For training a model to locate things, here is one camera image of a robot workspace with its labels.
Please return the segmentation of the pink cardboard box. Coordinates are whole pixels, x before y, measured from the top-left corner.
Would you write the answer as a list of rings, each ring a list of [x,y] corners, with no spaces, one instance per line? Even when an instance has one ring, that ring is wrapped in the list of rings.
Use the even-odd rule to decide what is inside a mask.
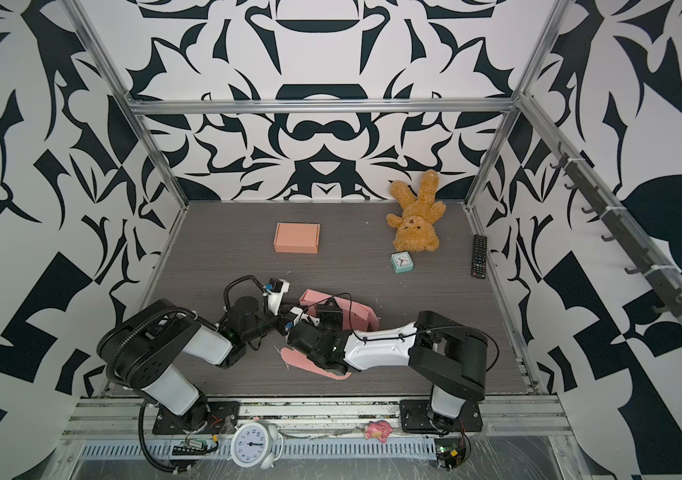
[[[354,301],[346,293],[331,296],[307,289],[299,298],[298,305],[304,309],[302,320],[314,323],[316,326],[321,326],[323,319],[327,317],[326,314],[320,313],[320,309],[330,306],[341,312],[342,321],[337,323],[339,330],[355,329],[363,332],[372,332],[380,328],[380,320],[375,311],[367,305]],[[340,374],[323,370],[294,347],[283,347],[280,350],[280,356],[288,367],[302,369],[333,380],[345,380],[351,375],[350,371]]]

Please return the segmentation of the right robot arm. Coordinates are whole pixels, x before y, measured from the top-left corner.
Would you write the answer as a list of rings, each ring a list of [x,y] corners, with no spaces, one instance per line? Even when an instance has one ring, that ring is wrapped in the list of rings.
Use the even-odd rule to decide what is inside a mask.
[[[379,367],[409,367],[431,382],[427,400],[402,400],[400,424],[406,433],[480,432],[479,403],[486,397],[486,377],[495,365],[488,348],[496,341],[485,332],[433,311],[403,327],[363,332],[343,327],[334,300],[317,306],[316,315],[300,308],[288,315],[286,341],[321,373],[337,377]]]

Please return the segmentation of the orange cardboard box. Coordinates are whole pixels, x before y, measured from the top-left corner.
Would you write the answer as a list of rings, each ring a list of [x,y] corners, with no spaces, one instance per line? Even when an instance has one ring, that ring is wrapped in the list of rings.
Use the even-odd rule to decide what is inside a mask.
[[[276,226],[273,247],[277,253],[317,254],[319,239],[319,224],[280,222]]]

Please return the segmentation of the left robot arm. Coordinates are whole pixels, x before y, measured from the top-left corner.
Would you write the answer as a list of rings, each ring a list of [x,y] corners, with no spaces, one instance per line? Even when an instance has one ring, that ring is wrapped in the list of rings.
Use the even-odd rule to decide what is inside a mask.
[[[216,322],[197,312],[160,299],[106,333],[97,354],[104,361],[108,381],[138,395],[142,404],[137,419],[139,448],[156,470],[186,473],[197,456],[219,448],[217,435],[235,424],[238,402],[211,402],[175,366],[182,355],[194,356],[221,369],[234,366],[248,349],[257,350],[271,331],[284,331],[280,307],[290,284],[272,278],[261,283],[242,276],[223,291],[224,314]],[[162,461],[146,439],[146,410],[157,410],[155,433],[184,435]]]

